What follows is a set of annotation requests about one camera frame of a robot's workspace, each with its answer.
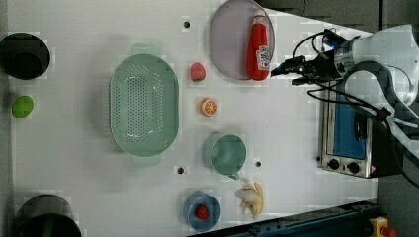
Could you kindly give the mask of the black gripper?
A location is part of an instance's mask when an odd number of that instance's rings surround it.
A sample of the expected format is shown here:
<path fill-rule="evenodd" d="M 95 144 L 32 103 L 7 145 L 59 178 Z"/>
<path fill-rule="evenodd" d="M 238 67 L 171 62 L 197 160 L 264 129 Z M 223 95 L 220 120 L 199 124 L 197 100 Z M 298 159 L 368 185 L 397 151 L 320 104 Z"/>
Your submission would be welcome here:
<path fill-rule="evenodd" d="M 323 55 L 317 55 L 313 60 L 306 62 L 304 56 L 286 59 L 271 71 L 271 76 L 274 77 L 289 73 L 302 74 L 304 72 L 305 74 L 303 77 L 292 80 L 294 86 L 328 82 L 341 77 L 334 64 L 333 50 L 328 50 L 324 52 Z"/>

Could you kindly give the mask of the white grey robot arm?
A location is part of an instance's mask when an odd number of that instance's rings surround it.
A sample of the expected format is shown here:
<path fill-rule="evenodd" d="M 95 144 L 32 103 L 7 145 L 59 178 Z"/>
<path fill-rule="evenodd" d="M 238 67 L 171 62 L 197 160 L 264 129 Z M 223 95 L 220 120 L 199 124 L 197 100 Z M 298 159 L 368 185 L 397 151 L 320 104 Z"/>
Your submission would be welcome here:
<path fill-rule="evenodd" d="M 297 74 L 295 85 L 316 84 L 340 95 L 346 104 L 391 134 L 408 154 L 418 156 L 418 28 L 407 24 L 370 36 L 344 39 L 325 29 L 321 37 L 328 50 L 282 62 L 272 77 Z"/>

